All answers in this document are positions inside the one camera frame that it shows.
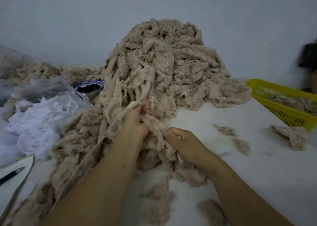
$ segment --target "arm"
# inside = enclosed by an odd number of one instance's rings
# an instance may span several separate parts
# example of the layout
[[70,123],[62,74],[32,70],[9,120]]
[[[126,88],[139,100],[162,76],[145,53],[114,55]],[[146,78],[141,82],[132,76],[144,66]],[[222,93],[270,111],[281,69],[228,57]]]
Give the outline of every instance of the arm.
[[119,224],[142,142],[149,133],[149,128],[140,122],[140,114],[145,112],[152,113],[147,103],[129,112],[105,157],[65,196],[41,226]]
[[293,225],[254,192],[223,160],[209,151],[192,132],[170,128],[164,132],[164,137],[185,160],[196,165],[212,181],[230,225]]

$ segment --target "yellow basket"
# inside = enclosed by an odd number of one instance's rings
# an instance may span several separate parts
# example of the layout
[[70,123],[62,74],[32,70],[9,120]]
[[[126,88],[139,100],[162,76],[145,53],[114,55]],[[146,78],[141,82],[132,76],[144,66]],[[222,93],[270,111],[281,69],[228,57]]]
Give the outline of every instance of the yellow basket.
[[307,131],[311,131],[317,125],[317,117],[266,99],[270,95],[307,97],[311,98],[317,105],[317,95],[260,79],[248,80],[246,84],[248,87],[252,88],[252,97],[282,120],[286,125],[302,126],[306,128]]

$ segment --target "person's right hand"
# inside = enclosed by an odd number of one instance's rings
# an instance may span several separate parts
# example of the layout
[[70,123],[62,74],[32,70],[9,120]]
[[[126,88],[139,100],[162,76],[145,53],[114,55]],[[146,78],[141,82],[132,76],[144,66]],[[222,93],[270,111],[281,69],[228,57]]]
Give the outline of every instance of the person's right hand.
[[163,136],[180,156],[200,169],[203,169],[209,160],[220,159],[190,131],[172,127],[163,132]]

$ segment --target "black pen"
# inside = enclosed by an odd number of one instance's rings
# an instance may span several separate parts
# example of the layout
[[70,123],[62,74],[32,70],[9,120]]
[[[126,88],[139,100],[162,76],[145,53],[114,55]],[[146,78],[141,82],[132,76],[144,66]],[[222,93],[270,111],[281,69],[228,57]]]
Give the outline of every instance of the black pen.
[[6,181],[10,180],[14,176],[18,175],[23,169],[26,167],[18,168],[17,170],[12,171],[8,175],[4,176],[3,178],[0,179],[0,185],[4,184]]

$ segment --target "white wall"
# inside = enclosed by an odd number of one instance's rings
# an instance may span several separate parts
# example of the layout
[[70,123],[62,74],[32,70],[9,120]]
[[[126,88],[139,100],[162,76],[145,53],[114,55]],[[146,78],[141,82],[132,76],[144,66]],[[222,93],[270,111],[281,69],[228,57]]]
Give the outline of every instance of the white wall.
[[137,23],[196,24],[240,79],[300,87],[303,44],[317,37],[317,0],[0,0],[0,43],[55,65],[103,64]]

